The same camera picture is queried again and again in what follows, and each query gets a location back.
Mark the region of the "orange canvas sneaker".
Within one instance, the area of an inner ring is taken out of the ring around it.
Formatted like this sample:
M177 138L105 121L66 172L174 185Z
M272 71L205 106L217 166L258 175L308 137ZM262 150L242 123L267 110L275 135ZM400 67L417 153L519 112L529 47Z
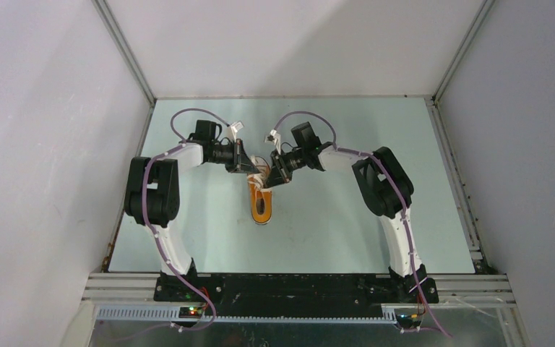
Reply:
M259 225L268 224L272 217L272 191L252 193L250 188L249 191L252 220Z

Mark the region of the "white shoelace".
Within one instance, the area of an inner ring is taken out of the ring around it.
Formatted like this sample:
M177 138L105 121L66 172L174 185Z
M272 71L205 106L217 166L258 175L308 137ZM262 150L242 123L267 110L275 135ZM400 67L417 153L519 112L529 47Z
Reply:
M252 173L247 176L247 183L251 192L271 192L272 189L267 185L267 179L271 172L270 164L263 157L256 155L251 157L251 161L259 171L259 173Z

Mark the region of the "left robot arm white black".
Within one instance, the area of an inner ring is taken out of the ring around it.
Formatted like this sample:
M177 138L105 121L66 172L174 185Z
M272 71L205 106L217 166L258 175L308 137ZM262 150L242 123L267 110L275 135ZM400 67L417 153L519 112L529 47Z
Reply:
M171 227L181 206L179 176L204 163L222 165L230 174L258 174L259 168L238 136L243 128L240 121L222 125L198 120L195 131L174 148L131 160L124 212L149 228L162 258L162 271L177 276L171 290L182 301L197 297L199 281L187 274L193 259Z

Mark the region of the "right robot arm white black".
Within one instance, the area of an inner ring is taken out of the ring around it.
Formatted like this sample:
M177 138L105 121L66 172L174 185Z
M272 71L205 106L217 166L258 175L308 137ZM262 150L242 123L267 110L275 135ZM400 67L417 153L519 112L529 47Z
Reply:
M267 187L291 182L293 172L303 167L351 169L365 206L378 217L388 243L392 295L401 302L412 301L427 274L411 230L413 183L394 153L388 147L367 153L321 142L308 122L292 128L291 133L296 146L289 151L282 150L276 129L267 137L275 145Z

